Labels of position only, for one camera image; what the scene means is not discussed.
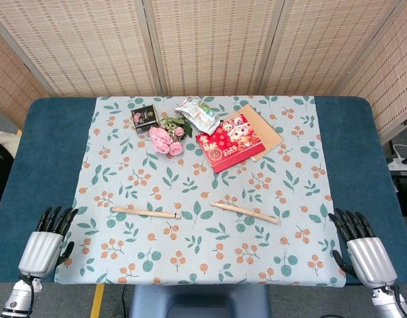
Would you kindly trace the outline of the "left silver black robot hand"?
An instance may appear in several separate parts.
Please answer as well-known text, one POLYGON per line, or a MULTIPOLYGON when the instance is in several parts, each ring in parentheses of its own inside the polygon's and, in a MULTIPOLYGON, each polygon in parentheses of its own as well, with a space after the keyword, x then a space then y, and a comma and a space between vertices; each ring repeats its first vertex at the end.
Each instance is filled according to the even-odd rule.
POLYGON ((47 208, 31 233, 19 262, 19 272, 30 280, 50 275, 71 255, 75 243, 65 242, 71 223, 78 210, 60 206, 47 208))

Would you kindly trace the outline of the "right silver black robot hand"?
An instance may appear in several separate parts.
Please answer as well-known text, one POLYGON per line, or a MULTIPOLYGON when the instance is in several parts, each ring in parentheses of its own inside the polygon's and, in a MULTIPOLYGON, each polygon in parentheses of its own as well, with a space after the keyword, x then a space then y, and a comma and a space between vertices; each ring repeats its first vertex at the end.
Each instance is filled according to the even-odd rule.
POLYGON ((344 240, 351 261, 350 264, 345 263, 340 252, 332 250, 339 268, 371 289, 393 285, 397 279, 396 270, 368 219, 359 212, 352 213, 339 208, 328 217, 344 240))

